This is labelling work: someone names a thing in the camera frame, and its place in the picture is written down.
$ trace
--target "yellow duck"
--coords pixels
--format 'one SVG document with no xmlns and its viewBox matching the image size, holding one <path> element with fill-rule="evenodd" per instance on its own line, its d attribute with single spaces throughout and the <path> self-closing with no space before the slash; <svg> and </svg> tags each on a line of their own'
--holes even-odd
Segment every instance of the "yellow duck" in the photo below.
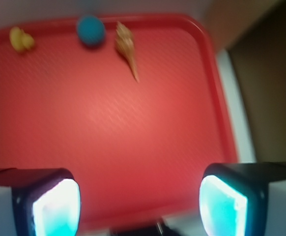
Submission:
<svg viewBox="0 0 286 236">
<path fill-rule="evenodd" d="M 18 27 L 13 27 L 10 30 L 10 42 L 18 53 L 30 50 L 35 46 L 33 37 Z"/>
</svg>

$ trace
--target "light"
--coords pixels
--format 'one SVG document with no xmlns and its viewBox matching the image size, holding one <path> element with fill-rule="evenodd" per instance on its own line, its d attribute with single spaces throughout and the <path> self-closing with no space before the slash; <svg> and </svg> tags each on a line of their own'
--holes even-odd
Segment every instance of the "light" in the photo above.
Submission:
<svg viewBox="0 0 286 236">
<path fill-rule="evenodd" d="M 216 176 L 200 186 L 200 214 L 210 236 L 244 236 L 248 199 Z"/>
<path fill-rule="evenodd" d="M 81 198 L 78 184 L 64 179 L 33 203 L 36 236 L 74 236 L 78 229 Z"/>
</svg>

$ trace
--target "blue ball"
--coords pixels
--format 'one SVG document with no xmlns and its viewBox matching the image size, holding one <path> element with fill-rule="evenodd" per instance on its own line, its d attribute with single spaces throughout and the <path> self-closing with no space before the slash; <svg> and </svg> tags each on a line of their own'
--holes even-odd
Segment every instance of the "blue ball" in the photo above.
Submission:
<svg viewBox="0 0 286 236">
<path fill-rule="evenodd" d="M 97 17 L 84 16 L 78 21 L 77 33 L 83 43 L 93 47 L 104 41 L 105 26 Z"/>
</svg>

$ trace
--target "red tray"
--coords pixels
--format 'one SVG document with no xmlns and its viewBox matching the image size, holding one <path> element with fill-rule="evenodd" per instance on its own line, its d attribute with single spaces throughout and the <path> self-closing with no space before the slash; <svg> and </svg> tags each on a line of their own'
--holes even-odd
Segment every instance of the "red tray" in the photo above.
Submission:
<svg viewBox="0 0 286 236">
<path fill-rule="evenodd" d="M 101 19 L 95 50 L 77 19 L 20 26 L 37 45 L 24 55 L 0 30 L 0 168 L 69 169 L 82 231 L 197 210 L 206 166 L 237 161 L 206 32 L 183 15 Z M 139 84 L 114 49 L 117 21 L 134 34 Z"/>
</svg>

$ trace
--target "brown wall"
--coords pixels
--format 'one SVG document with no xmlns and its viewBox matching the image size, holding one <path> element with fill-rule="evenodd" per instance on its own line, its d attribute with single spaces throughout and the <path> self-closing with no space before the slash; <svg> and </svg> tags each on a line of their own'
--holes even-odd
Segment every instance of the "brown wall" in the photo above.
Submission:
<svg viewBox="0 0 286 236">
<path fill-rule="evenodd" d="M 282 0 L 214 0 L 201 22 L 215 51 L 229 48 Z"/>
<path fill-rule="evenodd" d="M 286 0 L 229 53 L 257 159 L 286 161 Z"/>
</svg>

